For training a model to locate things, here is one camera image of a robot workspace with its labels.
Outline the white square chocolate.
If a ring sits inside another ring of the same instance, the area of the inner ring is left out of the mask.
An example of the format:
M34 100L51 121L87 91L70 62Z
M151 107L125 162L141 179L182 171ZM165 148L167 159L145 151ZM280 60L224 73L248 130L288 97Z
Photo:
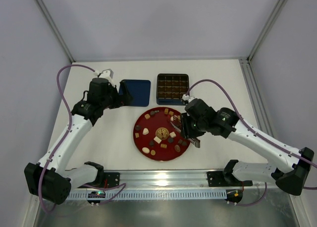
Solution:
M174 138L176 136L175 132L170 133L170 137Z

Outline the white rectangular chocolate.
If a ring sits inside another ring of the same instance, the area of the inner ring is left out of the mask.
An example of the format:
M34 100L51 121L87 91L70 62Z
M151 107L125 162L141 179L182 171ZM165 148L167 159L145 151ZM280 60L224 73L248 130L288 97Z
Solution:
M160 143L160 142L161 142L161 139L156 136L156 137L154 138L154 141L156 141L157 143Z

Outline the metal tongs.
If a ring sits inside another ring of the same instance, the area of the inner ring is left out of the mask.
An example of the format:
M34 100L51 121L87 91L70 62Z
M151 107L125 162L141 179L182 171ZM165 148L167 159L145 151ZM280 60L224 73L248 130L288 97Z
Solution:
M177 115L173 115L170 117L170 123L171 125L174 127L174 129L181 133L181 130L182 130L182 123L181 123L181 119L180 119L180 116L177 116Z

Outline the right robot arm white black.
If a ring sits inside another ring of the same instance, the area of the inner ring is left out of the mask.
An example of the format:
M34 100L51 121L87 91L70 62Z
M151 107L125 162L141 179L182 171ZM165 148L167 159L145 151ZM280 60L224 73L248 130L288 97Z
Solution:
M238 116L221 108L215 111L203 100L184 95L185 112L181 115L181 135L197 141L206 133L237 142L256 152L268 163L246 163L230 160L223 170L226 182L234 185L244 181L275 183L282 191L301 195L311 170L314 151L288 146L265 134Z

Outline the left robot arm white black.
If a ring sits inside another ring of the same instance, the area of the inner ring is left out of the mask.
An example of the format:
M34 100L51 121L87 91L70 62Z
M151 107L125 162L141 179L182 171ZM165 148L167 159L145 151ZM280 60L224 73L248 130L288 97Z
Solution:
M69 121L63 134L48 152L36 163L29 163L24 174L29 191L41 200L62 204L72 189L89 185L100 187L104 167L94 162L66 170L66 166L81 140L102 117L104 110L129 105L133 97L125 81L120 82L121 92L108 79L94 78L84 97L68 110Z

